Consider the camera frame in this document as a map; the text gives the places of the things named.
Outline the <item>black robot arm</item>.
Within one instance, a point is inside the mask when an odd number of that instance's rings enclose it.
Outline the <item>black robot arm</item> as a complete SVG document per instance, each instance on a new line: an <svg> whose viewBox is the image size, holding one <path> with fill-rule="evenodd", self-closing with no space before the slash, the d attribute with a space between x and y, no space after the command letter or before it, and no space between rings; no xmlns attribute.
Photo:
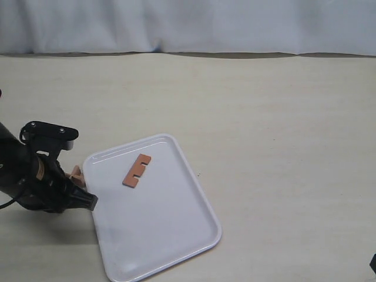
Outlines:
<svg viewBox="0 0 376 282"><path fill-rule="evenodd" d="M94 210L98 197L85 190L79 166L67 174L58 157L71 150L78 130L41 121L28 122L15 137L1 126L1 192L32 211L61 214L67 209Z"/></svg>

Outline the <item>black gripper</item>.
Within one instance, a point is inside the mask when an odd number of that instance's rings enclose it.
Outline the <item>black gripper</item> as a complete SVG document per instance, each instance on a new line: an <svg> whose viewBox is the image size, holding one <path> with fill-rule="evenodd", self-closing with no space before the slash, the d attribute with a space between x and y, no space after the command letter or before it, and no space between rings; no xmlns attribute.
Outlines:
<svg viewBox="0 0 376 282"><path fill-rule="evenodd" d="M24 192L18 204L28 210L48 213L62 213L67 209L94 211L98 197L80 187L73 188L57 160L52 162L45 155L33 155L31 161L31 171L21 185Z"/></svg>

